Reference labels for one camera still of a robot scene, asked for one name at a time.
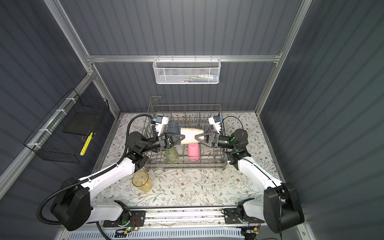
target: metal dish rack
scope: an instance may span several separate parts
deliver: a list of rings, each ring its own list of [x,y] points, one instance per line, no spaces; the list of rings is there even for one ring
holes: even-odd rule
[[[158,115],[166,116],[169,122],[177,122],[180,127],[199,128],[208,132],[212,130],[208,118],[219,114],[222,116],[220,104],[154,104],[160,96],[151,97],[148,107],[148,114],[154,118]],[[144,123],[144,135],[151,137],[151,124],[146,120]],[[188,158],[188,145],[175,146],[179,153],[178,163],[166,162],[164,151],[148,152],[149,160],[144,166],[145,169],[225,169],[227,160],[221,148],[207,147],[200,144],[200,159],[192,161]]]

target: white cable tie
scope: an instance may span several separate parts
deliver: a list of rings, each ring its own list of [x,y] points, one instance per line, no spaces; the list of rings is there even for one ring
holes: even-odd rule
[[[64,109],[58,109],[58,110],[56,110],[56,111],[61,111],[61,112],[63,112],[65,115],[67,115],[67,113],[65,112]]]
[[[75,98],[66,98],[66,99],[73,100],[73,102],[76,103]]]
[[[45,128],[45,129],[39,129],[39,131],[47,131],[47,133],[49,133],[49,135],[52,135],[52,133],[49,131],[48,128]]]
[[[39,147],[40,143],[38,143],[38,142],[37,143],[27,143],[27,145],[32,145],[32,146],[38,146]]]

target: white vent grille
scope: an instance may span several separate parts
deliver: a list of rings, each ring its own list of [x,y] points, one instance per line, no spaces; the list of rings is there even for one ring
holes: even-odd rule
[[[139,229],[127,234],[126,237],[114,237],[115,230],[104,229],[110,239],[183,239],[183,238],[227,238],[244,239],[241,230],[234,227],[206,228],[153,228]],[[98,230],[76,230],[70,233],[68,240],[105,240]]]
[[[153,71],[158,84],[217,84],[221,62],[162,62],[153,61]]]

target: white wire basket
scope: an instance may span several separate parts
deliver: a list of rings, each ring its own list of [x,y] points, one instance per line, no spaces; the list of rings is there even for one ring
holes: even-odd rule
[[[195,62],[153,60],[153,71],[158,84],[217,84],[220,68],[220,59]]]

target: floral tablecloth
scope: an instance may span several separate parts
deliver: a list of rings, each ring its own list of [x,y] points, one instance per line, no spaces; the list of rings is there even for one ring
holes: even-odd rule
[[[106,167],[118,159],[124,150],[128,122],[137,114],[124,114],[112,145],[103,163]],[[223,113],[223,117],[236,116],[248,132],[248,152],[271,175],[279,178],[271,154],[255,113]],[[138,119],[131,125],[132,131],[142,131],[144,120]],[[226,133],[240,128],[235,118],[225,120]],[[254,197],[260,200],[262,192],[240,171],[227,165],[222,169],[168,169],[150,170],[152,191],[143,193],[132,185],[132,175],[120,179],[102,192],[94,201],[109,202],[121,200],[127,206],[199,206],[235,205],[239,200]]]

